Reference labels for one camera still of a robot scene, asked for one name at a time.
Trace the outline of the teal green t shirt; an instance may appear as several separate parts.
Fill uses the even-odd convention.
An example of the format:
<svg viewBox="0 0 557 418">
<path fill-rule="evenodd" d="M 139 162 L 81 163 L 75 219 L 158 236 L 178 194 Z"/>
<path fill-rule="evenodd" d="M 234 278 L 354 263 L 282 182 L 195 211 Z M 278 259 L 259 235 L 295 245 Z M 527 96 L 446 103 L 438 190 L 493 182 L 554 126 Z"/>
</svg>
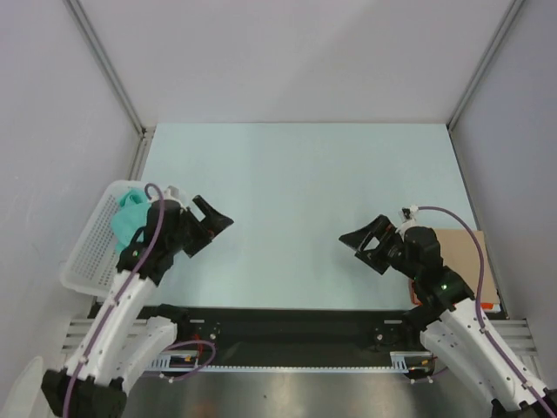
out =
<svg viewBox="0 0 557 418">
<path fill-rule="evenodd" d="M 115 251 L 121 253 L 130 243 L 138 228 L 146 225 L 150 202 L 142 189 L 131 188 L 117 199 L 118 209 L 111 219 L 111 230 L 116 237 Z"/>
</svg>

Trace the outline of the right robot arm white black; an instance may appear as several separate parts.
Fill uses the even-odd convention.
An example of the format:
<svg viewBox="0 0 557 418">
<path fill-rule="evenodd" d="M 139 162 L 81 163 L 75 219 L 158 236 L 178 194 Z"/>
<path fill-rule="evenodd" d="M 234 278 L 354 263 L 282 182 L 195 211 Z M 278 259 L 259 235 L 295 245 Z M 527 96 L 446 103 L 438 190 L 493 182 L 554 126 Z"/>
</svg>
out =
<svg viewBox="0 0 557 418">
<path fill-rule="evenodd" d="M 379 215 L 339 241 L 377 273 L 410 279 L 419 305 L 406 312 L 401 338 L 425 348 L 485 402 L 493 417 L 554 417 L 556 392 L 513 352 L 480 305 L 480 295 L 441 256 L 436 232 L 417 225 L 412 208 L 395 226 Z"/>
</svg>

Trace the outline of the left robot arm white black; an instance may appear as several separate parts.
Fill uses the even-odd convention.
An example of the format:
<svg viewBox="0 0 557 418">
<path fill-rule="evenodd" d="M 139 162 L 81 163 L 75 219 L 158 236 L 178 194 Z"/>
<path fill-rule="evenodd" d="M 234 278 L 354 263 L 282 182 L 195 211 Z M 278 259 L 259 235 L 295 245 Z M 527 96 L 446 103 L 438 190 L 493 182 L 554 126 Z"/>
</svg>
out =
<svg viewBox="0 0 557 418">
<path fill-rule="evenodd" d="M 58 369 L 44 373 L 41 390 L 56 417 L 119 417 L 128 395 L 164 351 L 191 348 L 193 369 L 215 358 L 214 342 L 195 331 L 186 309 L 161 305 L 134 340 L 128 335 L 145 302 L 158 289 L 179 253 L 193 257 L 231 226 L 231 218 L 201 196 L 193 199 L 198 219 L 180 200 L 152 199 L 146 223 L 121 252 L 111 289 L 74 354 Z"/>
</svg>

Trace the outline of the folded beige t shirt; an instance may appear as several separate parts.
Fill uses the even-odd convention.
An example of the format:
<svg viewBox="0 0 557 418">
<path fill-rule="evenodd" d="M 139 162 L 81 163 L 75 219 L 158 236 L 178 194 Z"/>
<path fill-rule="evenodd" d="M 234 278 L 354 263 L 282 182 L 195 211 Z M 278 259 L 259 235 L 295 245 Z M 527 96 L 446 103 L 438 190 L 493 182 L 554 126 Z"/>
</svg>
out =
<svg viewBox="0 0 557 418">
<path fill-rule="evenodd" d="M 435 229 L 434 231 L 440 242 L 440 253 L 445 264 L 458 273 L 476 292 L 480 277 L 480 257 L 469 233 L 465 229 Z M 481 302 L 500 303 L 500 297 L 487 258 L 484 233 L 474 231 L 473 234 L 479 241 L 484 260 Z"/>
</svg>

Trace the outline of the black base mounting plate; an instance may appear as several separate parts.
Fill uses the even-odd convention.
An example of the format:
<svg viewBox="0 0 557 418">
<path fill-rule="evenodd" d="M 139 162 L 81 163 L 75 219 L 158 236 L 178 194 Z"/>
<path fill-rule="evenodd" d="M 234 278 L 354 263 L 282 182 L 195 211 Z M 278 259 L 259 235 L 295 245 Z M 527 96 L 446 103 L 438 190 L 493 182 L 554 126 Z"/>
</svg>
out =
<svg viewBox="0 0 557 418">
<path fill-rule="evenodd" d="M 434 322 L 424 307 L 403 311 L 185 309 L 147 307 L 140 316 L 178 322 L 201 361 L 223 367 L 379 367 L 395 351 L 423 350 L 419 333 Z"/>
</svg>

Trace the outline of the white plastic laundry basket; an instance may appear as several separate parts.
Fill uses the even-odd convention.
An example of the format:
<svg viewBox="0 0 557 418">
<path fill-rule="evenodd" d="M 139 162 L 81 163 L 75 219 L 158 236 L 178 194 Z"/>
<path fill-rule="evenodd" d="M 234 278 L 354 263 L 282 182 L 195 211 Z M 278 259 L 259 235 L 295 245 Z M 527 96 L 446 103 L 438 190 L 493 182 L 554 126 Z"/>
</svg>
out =
<svg viewBox="0 0 557 418">
<path fill-rule="evenodd" d="M 117 180 L 107 186 L 62 269 L 60 282 L 65 288 L 98 298 L 108 294 L 118 261 L 111 220 L 119 211 L 119 199 L 144 185 Z"/>
</svg>

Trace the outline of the left aluminium corner post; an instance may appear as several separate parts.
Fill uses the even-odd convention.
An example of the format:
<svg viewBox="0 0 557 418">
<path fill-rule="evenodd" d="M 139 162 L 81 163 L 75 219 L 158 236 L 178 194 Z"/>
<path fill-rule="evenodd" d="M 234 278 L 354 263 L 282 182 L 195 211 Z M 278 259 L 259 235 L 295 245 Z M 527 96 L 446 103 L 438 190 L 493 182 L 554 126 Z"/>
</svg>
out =
<svg viewBox="0 0 557 418">
<path fill-rule="evenodd" d="M 138 138 L 131 160 L 128 179 L 139 180 L 144 170 L 144 164 L 151 148 L 151 141 L 153 140 L 156 127 L 147 126 L 141 121 L 136 106 L 132 103 L 131 97 L 121 77 L 117 74 L 117 70 L 88 17 L 82 2 L 78 0 L 63 0 L 63 4 L 82 36 L 89 53 L 103 74 L 113 97 L 117 100 Z"/>
</svg>

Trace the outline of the aluminium corner post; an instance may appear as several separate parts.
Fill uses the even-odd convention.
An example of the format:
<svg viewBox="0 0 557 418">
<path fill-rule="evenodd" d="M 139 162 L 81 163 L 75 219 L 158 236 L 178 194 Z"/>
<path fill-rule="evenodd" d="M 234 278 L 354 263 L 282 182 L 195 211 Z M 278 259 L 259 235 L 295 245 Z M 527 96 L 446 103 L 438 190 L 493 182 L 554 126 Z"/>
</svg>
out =
<svg viewBox="0 0 557 418">
<path fill-rule="evenodd" d="M 447 120 L 446 128 L 449 133 L 451 133 L 458 124 L 462 113 L 466 109 L 468 103 L 472 100 L 473 95 L 480 86 L 480 82 L 490 69 L 497 53 L 506 41 L 509 32 L 526 4 L 526 0 L 513 0 L 507 6 L 502 19 L 498 23 L 495 32 L 480 57 L 480 61 L 475 66 L 471 78 L 467 82 L 465 89 L 460 95 L 457 104 L 454 106 L 453 111 Z"/>
<path fill-rule="evenodd" d="M 138 138 L 131 160 L 128 179 L 139 180 L 144 170 L 144 164 L 151 148 L 151 141 L 153 140 L 156 127 L 147 126 L 141 121 L 136 106 L 132 103 L 131 97 L 121 77 L 117 74 L 117 70 L 88 17 L 82 2 L 78 0 L 63 0 L 63 4 L 82 36 L 89 53 L 103 74 L 113 97 L 117 100 Z"/>
</svg>

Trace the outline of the right aluminium corner post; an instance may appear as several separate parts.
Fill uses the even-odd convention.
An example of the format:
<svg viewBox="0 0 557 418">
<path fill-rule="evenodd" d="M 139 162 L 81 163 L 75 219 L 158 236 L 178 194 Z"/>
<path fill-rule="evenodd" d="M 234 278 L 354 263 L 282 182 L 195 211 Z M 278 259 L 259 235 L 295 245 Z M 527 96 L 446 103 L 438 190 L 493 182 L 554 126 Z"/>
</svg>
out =
<svg viewBox="0 0 557 418">
<path fill-rule="evenodd" d="M 471 78 L 467 82 L 465 89 L 460 95 L 457 104 L 454 106 L 453 111 L 447 120 L 446 128 L 449 133 L 451 133 L 458 124 L 462 113 L 466 109 L 468 103 L 472 100 L 473 95 L 480 86 L 480 82 L 490 69 L 497 53 L 506 41 L 509 32 L 526 4 L 526 0 L 513 0 L 507 6 L 502 19 L 498 23 L 495 32 L 480 57 L 480 61 L 475 66 Z"/>
</svg>

